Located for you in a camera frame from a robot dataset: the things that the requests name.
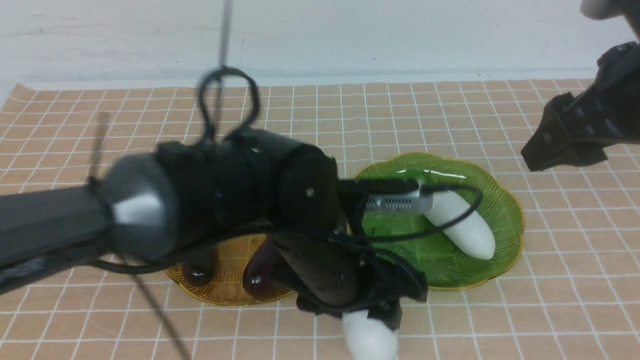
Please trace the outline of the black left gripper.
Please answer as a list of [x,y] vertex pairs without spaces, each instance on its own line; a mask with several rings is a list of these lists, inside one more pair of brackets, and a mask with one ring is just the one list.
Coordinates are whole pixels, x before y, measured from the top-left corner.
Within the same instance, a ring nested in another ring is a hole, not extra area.
[[393,251],[297,234],[267,239],[284,259],[273,280],[297,293],[302,312],[345,319],[364,311],[395,331],[402,321],[400,299],[428,298],[426,275]]

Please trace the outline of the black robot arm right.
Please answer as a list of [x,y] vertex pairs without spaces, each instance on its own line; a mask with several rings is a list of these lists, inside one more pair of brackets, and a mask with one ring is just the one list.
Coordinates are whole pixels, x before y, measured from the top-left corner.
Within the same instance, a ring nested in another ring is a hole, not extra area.
[[595,79],[578,96],[554,96],[521,156],[536,173],[557,166],[589,167],[606,148],[640,141],[640,46],[631,41],[604,52]]

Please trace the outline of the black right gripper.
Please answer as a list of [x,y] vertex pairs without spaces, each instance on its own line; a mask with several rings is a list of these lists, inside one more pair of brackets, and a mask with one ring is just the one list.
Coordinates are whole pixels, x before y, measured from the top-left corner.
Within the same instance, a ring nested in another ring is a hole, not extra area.
[[544,106],[521,150],[529,171],[590,167],[609,159],[606,148],[626,142],[626,105],[596,92],[567,92]]

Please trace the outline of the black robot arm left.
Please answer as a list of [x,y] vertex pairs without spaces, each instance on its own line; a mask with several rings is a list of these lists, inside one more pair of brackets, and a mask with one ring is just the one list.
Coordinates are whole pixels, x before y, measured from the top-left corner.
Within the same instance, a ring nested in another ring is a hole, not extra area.
[[226,240],[266,235],[242,284],[253,297],[298,294],[304,312],[368,310],[396,330],[425,274],[375,255],[361,226],[369,180],[341,180],[316,146],[259,129],[215,145],[160,144],[77,187],[1,197],[1,292],[77,266],[121,274],[195,264]]

